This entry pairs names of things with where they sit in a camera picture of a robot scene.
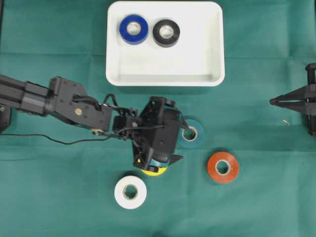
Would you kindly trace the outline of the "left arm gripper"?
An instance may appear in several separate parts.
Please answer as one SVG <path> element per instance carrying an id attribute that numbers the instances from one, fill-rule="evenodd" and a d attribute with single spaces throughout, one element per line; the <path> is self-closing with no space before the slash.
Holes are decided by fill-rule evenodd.
<path id="1" fill-rule="evenodd" d="M 190 128 L 174 101 L 152 96 L 139 118 L 132 145 L 135 167 L 157 172 L 183 158 L 174 151 L 180 128 Z"/>

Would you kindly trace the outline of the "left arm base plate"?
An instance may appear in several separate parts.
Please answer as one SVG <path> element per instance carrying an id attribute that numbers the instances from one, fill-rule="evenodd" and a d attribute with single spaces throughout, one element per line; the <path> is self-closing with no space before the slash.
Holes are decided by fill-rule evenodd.
<path id="1" fill-rule="evenodd" d="M 3 133 L 11 124 L 12 109 L 8 106 L 0 106 L 0 133 Z"/>

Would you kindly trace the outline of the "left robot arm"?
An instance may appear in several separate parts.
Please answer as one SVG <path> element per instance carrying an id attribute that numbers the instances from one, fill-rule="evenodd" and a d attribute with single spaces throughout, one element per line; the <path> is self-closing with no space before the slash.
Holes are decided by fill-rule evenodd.
<path id="1" fill-rule="evenodd" d="M 98 141 L 110 138 L 130 140 L 135 167 L 158 173 L 181 159 L 174 153 L 181 129 L 188 129 L 175 102 L 152 96 L 142 112 L 117 104 L 108 94 L 103 102 L 87 95 L 82 84 L 55 77 L 49 87 L 0 78 L 0 131 L 10 126 L 11 112 L 56 119 L 90 130 Z"/>

